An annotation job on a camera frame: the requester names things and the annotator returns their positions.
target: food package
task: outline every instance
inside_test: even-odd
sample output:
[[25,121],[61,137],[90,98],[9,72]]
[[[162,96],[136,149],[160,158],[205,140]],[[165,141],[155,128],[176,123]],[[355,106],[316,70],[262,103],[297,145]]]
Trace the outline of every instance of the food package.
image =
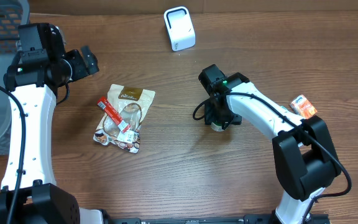
[[140,127],[154,95],[155,92],[150,90],[111,85],[107,101],[102,97],[98,102],[98,106],[107,113],[96,128],[93,140],[104,146],[111,143],[121,149],[137,153],[140,148]]
[[300,95],[296,97],[291,103],[291,108],[295,111],[296,114],[309,119],[313,115],[317,113],[316,108],[310,103],[308,99],[306,99],[305,96]]

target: wood grain surface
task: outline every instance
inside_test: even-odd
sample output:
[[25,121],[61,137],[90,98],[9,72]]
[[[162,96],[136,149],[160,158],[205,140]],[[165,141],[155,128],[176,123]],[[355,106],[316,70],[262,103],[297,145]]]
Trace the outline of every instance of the wood grain surface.
[[29,0],[31,12],[61,15],[163,14],[186,6],[190,13],[358,10],[358,0]]
[[[282,188],[272,145],[247,121],[214,132],[191,114],[206,92],[197,77],[215,63],[241,72],[288,108],[304,94],[330,130],[352,176],[349,195],[322,199],[315,213],[358,223],[358,11],[194,14],[196,45],[172,52],[157,16],[34,17],[66,35],[67,50],[89,45],[100,72],[70,85],[55,109],[53,169],[81,207],[113,217],[228,217],[270,213]],[[92,140],[111,84],[156,91],[138,154]],[[59,90],[59,99],[64,89]],[[0,183],[7,157],[0,156]],[[346,187],[343,175],[327,192]]]

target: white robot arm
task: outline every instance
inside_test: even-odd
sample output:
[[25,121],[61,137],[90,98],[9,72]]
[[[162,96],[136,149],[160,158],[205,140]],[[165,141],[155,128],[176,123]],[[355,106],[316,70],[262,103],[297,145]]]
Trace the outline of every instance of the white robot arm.
[[[256,89],[252,82],[241,83],[240,85],[232,88],[232,92],[252,93],[255,96],[265,100],[296,125],[302,124],[301,120],[304,119],[302,116],[293,114],[274,103],[271,99],[261,94],[261,92]],[[258,100],[247,96],[236,95],[229,95],[226,98],[229,109],[233,113],[238,114],[239,116],[248,120],[269,140],[272,140],[274,137],[276,137],[280,131],[290,131],[293,129],[293,126],[286,122],[283,123],[283,120],[277,114],[275,114],[272,110],[267,108],[266,105]],[[284,191],[282,200],[275,210],[277,218],[282,224],[301,224],[303,215],[308,208],[310,200],[313,197],[323,193],[323,191],[324,187],[319,188],[310,194],[309,198],[304,201],[296,200]]]
[[[322,194],[333,178],[341,173],[315,145],[312,144],[312,150],[304,155],[299,151],[304,143],[310,145],[300,134],[300,131],[306,130],[315,139],[324,142],[325,148],[329,148],[336,157],[324,121],[317,116],[305,120],[289,112],[261,94],[240,73],[226,77],[216,65],[211,65],[203,70],[198,79],[210,95],[210,101],[205,101],[204,116],[195,118],[201,104],[193,113],[193,118],[204,118],[205,124],[211,125],[216,131],[223,131],[230,124],[240,124],[242,117],[272,141],[276,173],[284,193],[270,219],[282,224],[303,223],[311,199]],[[284,121],[278,113],[289,122]]]
[[[68,91],[69,82],[98,72],[96,57],[88,47],[81,48],[85,59],[77,50],[65,52],[62,35],[51,24],[28,24],[18,30],[22,52],[17,56],[22,63],[18,64],[19,60],[12,63],[4,76],[6,90],[19,103],[9,97],[11,145],[1,183],[0,223],[106,223],[109,217],[104,210],[80,208],[74,196],[56,186],[51,158],[57,88],[66,86]],[[24,111],[23,118],[19,106]],[[19,159],[22,119],[25,119],[23,161]],[[20,162],[23,169],[17,189]],[[24,205],[28,197],[32,197],[32,203]]]

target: white small box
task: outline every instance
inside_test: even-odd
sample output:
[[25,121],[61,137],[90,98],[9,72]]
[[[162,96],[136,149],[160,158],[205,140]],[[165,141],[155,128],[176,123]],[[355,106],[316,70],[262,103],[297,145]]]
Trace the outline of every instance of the white small box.
[[173,51],[183,50],[196,44],[196,33],[186,7],[180,6],[166,10],[164,20]]

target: red label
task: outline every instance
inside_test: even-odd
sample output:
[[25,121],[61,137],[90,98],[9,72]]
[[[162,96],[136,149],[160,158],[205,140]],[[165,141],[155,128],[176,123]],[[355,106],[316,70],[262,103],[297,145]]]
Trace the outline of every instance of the red label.
[[114,121],[122,133],[125,133],[131,126],[123,121],[121,115],[112,107],[106,97],[102,96],[98,101],[98,106],[106,112],[107,115]]

